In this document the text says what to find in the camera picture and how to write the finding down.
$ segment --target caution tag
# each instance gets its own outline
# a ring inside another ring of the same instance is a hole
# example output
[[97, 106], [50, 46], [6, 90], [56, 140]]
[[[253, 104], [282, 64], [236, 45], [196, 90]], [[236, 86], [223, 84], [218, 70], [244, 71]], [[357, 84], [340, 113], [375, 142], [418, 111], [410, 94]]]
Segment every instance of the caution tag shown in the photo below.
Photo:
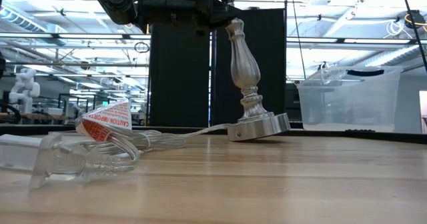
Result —
[[132, 130], [129, 100], [124, 99], [86, 113], [81, 118], [76, 130], [96, 141], [106, 141], [112, 131], [105, 125]]

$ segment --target plastic storage container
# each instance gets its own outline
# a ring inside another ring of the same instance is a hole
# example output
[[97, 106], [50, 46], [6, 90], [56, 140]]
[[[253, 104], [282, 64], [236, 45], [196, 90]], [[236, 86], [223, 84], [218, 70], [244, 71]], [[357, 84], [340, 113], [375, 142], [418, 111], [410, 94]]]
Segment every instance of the plastic storage container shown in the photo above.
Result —
[[401, 67], [330, 67], [298, 85], [310, 131], [394, 130]]

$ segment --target table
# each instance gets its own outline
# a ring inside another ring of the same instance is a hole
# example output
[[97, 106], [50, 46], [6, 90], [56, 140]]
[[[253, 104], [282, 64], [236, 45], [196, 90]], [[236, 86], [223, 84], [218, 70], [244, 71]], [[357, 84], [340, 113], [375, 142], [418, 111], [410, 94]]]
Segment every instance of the table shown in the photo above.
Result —
[[82, 185], [0, 173], [0, 223], [427, 223], [427, 145], [202, 135]]

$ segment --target round metal base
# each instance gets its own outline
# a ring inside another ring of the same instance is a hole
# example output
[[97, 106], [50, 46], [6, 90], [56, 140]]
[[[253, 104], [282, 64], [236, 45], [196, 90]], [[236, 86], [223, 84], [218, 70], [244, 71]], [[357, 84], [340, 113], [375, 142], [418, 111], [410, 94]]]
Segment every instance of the round metal base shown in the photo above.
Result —
[[234, 124], [228, 127], [228, 139], [230, 141], [247, 141], [268, 137], [290, 129], [288, 115], [283, 113], [273, 117]]

